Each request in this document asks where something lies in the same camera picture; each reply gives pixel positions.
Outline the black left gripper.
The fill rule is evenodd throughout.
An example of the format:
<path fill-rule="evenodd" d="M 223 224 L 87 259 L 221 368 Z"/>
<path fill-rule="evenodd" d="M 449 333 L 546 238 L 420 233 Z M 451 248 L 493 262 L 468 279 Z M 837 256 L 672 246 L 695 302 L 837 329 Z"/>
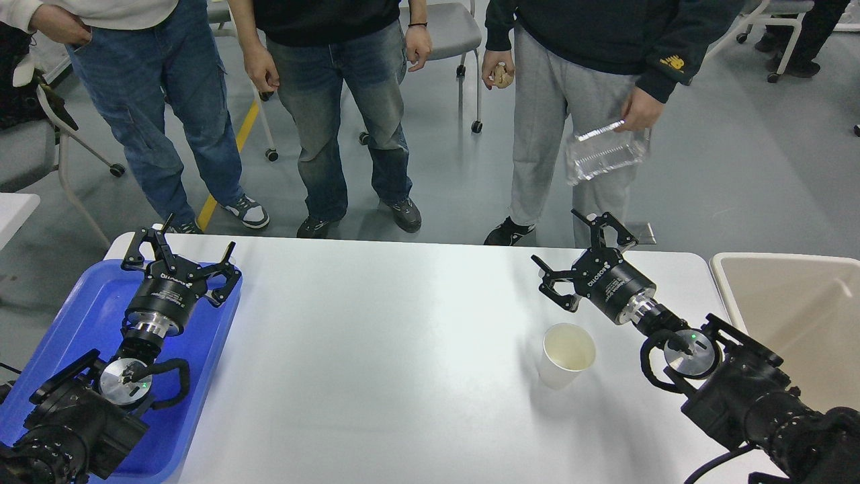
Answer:
<path fill-rule="evenodd" d="M 242 278 L 242 272 L 230 261 L 236 242 L 230 242 L 222 259 L 211 266 L 199 268 L 196 261 L 176 260 L 164 236 L 164 232 L 169 229 L 173 220 L 174 214 L 170 214 L 164 221 L 162 229 L 144 227 L 135 232 L 131 245 L 121 261 L 121 269 L 127 272 L 145 271 L 144 281 L 126 309 L 126 320 L 133 325 L 141 321 L 169 321 L 168 327 L 163 332 L 167 335 L 179 335 L 184 332 L 185 325 L 200 296 L 208 300 L 213 307 L 220 307 L 228 300 Z M 151 245 L 155 257 L 146 270 L 144 257 L 140 252 L 144 244 Z M 195 282 L 188 279 L 191 273 L 196 273 Z M 209 288 L 208 281 L 221 276 L 224 278 L 224 284 L 213 289 Z"/>

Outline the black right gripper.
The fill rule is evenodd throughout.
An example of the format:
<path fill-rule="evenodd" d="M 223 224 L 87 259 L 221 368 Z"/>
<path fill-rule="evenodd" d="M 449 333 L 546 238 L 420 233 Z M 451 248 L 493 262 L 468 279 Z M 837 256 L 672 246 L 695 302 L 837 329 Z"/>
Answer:
<path fill-rule="evenodd" d="M 569 270 L 553 270 L 538 255 L 531 255 L 531 260 L 540 267 L 541 294 L 569 313 L 578 310 L 583 296 L 617 325 L 637 322 L 638 318 L 633 316 L 634 307 L 656 293 L 654 282 L 621 256 L 621 252 L 637 246 L 639 239 L 611 212 L 583 214 L 571 209 L 571 213 L 589 230 L 585 245 L 589 250 Z M 615 232 L 612 248 L 606 242 L 606 229 Z M 555 289 L 557 282 L 574 283 L 576 293 L 558 293 Z"/>

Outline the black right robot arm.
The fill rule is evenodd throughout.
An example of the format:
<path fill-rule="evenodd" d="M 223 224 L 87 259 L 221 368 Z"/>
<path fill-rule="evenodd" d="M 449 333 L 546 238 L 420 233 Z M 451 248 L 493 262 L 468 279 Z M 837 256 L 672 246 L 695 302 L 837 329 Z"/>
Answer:
<path fill-rule="evenodd" d="M 557 272 L 538 256 L 540 292 L 574 312 L 587 299 L 617 325 L 632 323 L 645 336 L 641 369 L 653 386 L 682 393 L 681 407 L 727 452 L 694 471 L 694 483 L 713 468 L 759 448 L 783 476 L 753 472 L 750 483 L 857 483 L 858 411 L 826 413 L 803 404 L 781 370 L 782 358 L 708 315 L 698 329 L 655 300 L 656 285 L 624 260 L 637 238 L 610 212 L 581 215 L 591 246 L 569 270 Z"/>

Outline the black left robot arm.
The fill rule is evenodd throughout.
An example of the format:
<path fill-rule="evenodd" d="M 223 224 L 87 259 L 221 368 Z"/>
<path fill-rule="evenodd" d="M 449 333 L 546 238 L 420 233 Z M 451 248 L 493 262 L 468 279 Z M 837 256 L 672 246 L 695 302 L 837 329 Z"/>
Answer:
<path fill-rule="evenodd" d="M 77 282 L 2 404 L 3 483 L 159 483 L 187 452 L 237 306 L 203 264 L 139 229 Z"/>

